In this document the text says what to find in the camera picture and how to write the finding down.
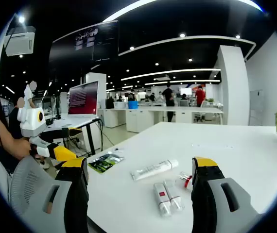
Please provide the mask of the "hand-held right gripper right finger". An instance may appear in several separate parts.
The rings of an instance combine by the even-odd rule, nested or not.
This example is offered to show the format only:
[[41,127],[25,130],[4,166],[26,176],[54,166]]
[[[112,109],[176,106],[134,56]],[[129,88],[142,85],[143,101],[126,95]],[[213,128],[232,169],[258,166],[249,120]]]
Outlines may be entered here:
[[193,233],[247,233],[260,219],[251,196],[216,162],[192,159]]

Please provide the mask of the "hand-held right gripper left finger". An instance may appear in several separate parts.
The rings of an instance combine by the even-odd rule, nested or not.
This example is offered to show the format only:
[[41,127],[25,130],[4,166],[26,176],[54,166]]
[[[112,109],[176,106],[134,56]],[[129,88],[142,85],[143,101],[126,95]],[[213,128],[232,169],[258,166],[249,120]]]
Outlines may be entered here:
[[86,158],[62,164],[55,179],[46,177],[22,215],[34,233],[87,233],[89,194]]

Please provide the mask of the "person's left hand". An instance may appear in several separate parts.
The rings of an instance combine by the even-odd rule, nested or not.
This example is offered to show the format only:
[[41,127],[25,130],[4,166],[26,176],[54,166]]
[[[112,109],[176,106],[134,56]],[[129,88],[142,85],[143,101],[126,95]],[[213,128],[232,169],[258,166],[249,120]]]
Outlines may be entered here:
[[12,146],[10,149],[10,153],[13,157],[18,160],[22,160],[26,156],[30,155],[31,151],[31,144],[29,139],[27,138],[20,138],[20,139],[13,139]]

